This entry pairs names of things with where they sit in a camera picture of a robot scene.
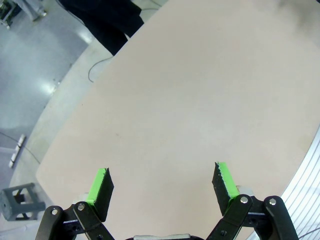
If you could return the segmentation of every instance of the beige tabletop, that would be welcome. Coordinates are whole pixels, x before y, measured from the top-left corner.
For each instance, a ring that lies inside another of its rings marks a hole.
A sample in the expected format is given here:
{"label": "beige tabletop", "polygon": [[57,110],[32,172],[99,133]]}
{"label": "beige tabletop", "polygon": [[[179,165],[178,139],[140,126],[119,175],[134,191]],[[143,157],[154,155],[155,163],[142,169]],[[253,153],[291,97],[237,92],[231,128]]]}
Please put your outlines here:
{"label": "beige tabletop", "polygon": [[170,0],[128,42],[57,134],[37,172],[57,205],[114,183],[116,240],[190,233],[221,218],[211,184],[281,195],[320,123],[320,50],[245,0]]}

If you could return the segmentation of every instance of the silver bolt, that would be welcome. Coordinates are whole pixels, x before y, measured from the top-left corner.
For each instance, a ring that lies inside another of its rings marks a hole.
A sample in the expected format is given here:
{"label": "silver bolt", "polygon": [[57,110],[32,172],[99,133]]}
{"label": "silver bolt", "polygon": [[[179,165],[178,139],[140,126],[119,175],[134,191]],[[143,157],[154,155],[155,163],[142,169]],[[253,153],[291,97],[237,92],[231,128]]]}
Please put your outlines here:
{"label": "silver bolt", "polygon": [[274,205],[276,205],[277,201],[276,201],[274,198],[271,198],[271,199],[269,200],[269,203],[270,203],[272,206],[274,206]]}
{"label": "silver bolt", "polygon": [[56,215],[57,213],[58,213],[57,209],[53,209],[52,212],[51,212],[52,215]]}
{"label": "silver bolt", "polygon": [[240,198],[240,202],[243,203],[243,204],[246,204],[248,202],[248,198],[243,196],[242,198]]}
{"label": "silver bolt", "polygon": [[80,203],[80,204],[78,205],[78,210],[79,210],[79,211],[82,211],[83,209],[85,209],[85,205],[84,205],[83,203]]}

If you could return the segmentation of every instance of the green tape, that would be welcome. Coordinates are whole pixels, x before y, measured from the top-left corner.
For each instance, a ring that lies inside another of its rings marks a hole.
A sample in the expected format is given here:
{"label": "green tape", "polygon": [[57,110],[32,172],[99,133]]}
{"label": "green tape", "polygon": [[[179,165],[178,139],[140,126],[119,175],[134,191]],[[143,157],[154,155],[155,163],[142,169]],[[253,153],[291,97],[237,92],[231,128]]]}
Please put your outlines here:
{"label": "green tape", "polygon": [[234,199],[236,196],[238,196],[239,190],[232,179],[232,176],[229,172],[229,169],[227,167],[227,164],[225,162],[218,162],[219,170],[221,172],[222,180],[224,181],[224,185],[226,188],[226,191],[231,199]]}
{"label": "green tape", "polygon": [[86,199],[86,202],[89,205],[91,205],[92,207],[94,207],[94,204],[97,200],[98,194],[101,189],[101,184],[104,180],[106,172],[107,172],[106,168],[100,168],[98,170],[97,174],[95,175],[95,179],[94,179],[93,184],[90,188],[89,195]]}

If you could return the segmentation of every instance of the black pants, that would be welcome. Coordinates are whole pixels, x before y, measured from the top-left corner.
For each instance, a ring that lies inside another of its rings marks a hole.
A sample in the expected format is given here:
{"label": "black pants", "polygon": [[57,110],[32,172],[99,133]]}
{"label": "black pants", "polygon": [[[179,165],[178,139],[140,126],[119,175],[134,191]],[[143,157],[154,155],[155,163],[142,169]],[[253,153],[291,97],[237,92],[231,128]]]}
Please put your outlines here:
{"label": "black pants", "polygon": [[144,24],[140,17],[141,9],[130,0],[101,0],[96,8],[88,10],[68,6],[68,0],[61,0],[61,3],[83,21],[112,55],[127,42],[125,34],[132,37]]}

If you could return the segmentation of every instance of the gray plastic stool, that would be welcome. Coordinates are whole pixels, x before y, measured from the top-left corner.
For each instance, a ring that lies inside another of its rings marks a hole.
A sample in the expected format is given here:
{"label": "gray plastic stool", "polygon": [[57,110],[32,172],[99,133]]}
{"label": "gray plastic stool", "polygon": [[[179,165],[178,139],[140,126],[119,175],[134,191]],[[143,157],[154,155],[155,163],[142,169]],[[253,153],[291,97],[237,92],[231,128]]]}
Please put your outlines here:
{"label": "gray plastic stool", "polygon": [[[7,221],[19,220],[36,220],[38,213],[46,209],[46,204],[38,201],[38,197],[33,192],[34,183],[5,188],[0,192],[0,210]],[[22,190],[26,189],[33,203],[25,203],[25,195],[21,194]]]}

